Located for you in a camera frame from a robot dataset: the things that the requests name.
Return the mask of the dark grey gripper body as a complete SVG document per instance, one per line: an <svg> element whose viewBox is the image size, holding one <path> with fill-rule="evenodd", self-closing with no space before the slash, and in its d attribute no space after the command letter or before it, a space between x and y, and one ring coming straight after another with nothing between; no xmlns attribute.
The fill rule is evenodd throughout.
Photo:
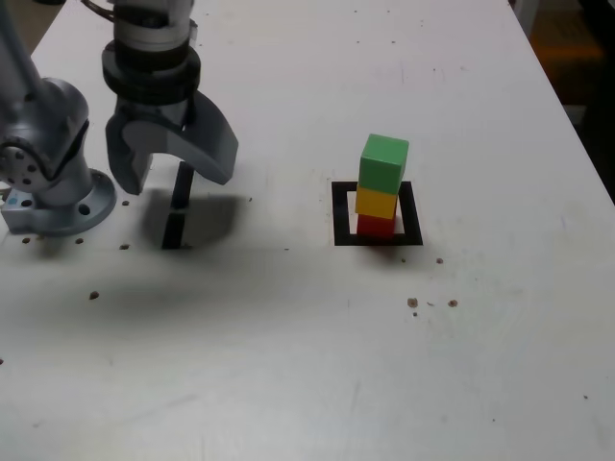
<svg viewBox="0 0 615 461"><path fill-rule="evenodd" d="M121 132L127 124L137 120L153 121L173 130L184 132L195 119L193 92L186 99L170 105L149 105L123 96L117 96L115 105L115 129Z"/></svg>

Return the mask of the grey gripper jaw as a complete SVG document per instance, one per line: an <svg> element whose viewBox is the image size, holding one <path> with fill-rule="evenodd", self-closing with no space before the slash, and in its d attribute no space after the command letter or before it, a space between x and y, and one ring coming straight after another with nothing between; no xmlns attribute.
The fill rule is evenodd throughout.
<svg viewBox="0 0 615 461"><path fill-rule="evenodd" d="M106 126L108 160L111 172L124 191L139 195L147 178L155 147L152 131L143 125L151 112L119 109Z"/></svg>
<svg viewBox="0 0 615 461"><path fill-rule="evenodd" d="M178 158L203 178L225 184L234 174L238 140L222 111L207 96L196 93L195 119L184 132L153 121L143 125L155 139L153 154Z"/></svg>

